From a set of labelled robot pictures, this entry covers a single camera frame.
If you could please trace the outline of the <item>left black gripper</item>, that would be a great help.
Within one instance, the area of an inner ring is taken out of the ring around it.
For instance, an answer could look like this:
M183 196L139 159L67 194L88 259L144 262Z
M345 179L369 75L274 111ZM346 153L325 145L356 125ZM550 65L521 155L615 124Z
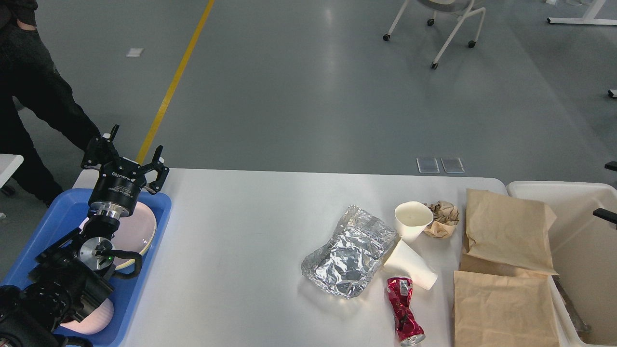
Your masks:
M133 161L122 161L114 147L114 138L119 130L115 124L109 133L93 137L87 145L81 168L99 171L99 178L88 204L91 210L116 206L121 217L133 214L141 189L151 195L161 191L169 173L162 158L163 145L156 147L150 163L140 166ZM147 182L146 174L156 172L156 179Z

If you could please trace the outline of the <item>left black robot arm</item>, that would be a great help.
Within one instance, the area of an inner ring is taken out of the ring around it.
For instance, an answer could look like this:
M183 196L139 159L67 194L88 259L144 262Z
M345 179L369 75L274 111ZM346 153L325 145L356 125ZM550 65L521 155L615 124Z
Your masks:
M57 334L69 321L83 321L101 310L114 292L111 279L137 278L143 256L112 243L121 219L130 217L143 189L155 195L169 172L158 146L152 161L139 164L119 156L114 147L118 125L94 137L81 166L99 177L87 202L88 217L42 250L28 273L26 288L1 288L1 345L3 347L90 347L88 338Z

